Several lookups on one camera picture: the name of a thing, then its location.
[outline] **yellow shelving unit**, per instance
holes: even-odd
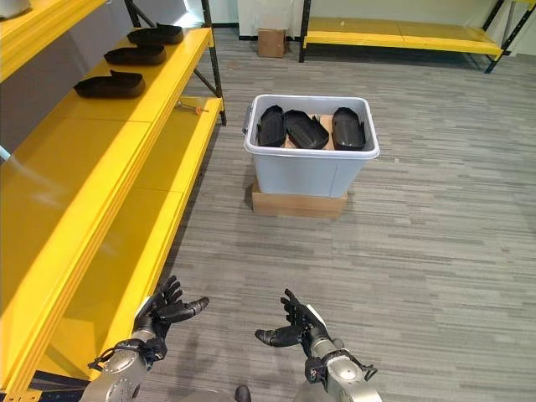
[[[86,355],[129,335],[223,110],[221,98],[185,100],[209,110],[199,116],[173,109],[207,47],[214,62],[212,31],[198,28],[166,46],[163,64],[102,61],[88,77],[135,71],[144,93],[98,100],[72,90],[0,167],[3,393],[27,392],[38,366],[87,379]],[[172,132],[178,142],[162,148]]]
[[[93,379],[96,372],[87,363],[130,335],[137,308],[156,285],[222,107],[219,98],[182,101],[208,111],[172,112],[65,311],[39,370]]]
[[[482,28],[361,18],[310,18],[311,2],[303,2],[300,63],[305,60],[308,44],[347,44],[485,54],[491,60],[486,73],[492,72],[536,7],[536,0],[514,0],[527,3],[527,10],[504,43],[496,44],[486,30],[505,0],[496,0]]]
[[[105,0],[32,0],[32,8],[0,22],[0,82]]]
[[[357,18],[311,18],[307,44],[449,50],[493,56],[502,53],[481,28]]]

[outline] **gray carpet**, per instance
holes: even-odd
[[[536,400],[536,58],[297,47],[261,59],[216,30],[229,125],[217,128],[164,276],[206,312],[174,327],[140,401],[198,389],[290,401],[299,347],[268,348],[285,287],[379,373],[384,402]],[[210,74],[208,57],[201,70]],[[187,92],[207,94],[196,79]],[[366,98],[381,156],[335,222],[252,214],[245,108],[259,94]]]

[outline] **small cardboard box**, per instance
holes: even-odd
[[[259,56],[283,57],[285,31],[282,29],[259,29]]]

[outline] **screwdriver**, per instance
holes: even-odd
[[[207,109],[203,109],[202,107],[199,107],[199,106],[186,105],[186,104],[182,103],[181,101],[179,101],[177,103],[177,107],[182,107],[184,109],[191,109],[191,110],[195,111],[196,115],[200,114],[202,111],[208,111]]]

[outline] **cardboard base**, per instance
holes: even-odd
[[[255,180],[251,189],[253,212],[269,216],[301,216],[308,218],[337,219],[341,216],[348,195],[341,198],[313,197],[310,195],[264,194]]]

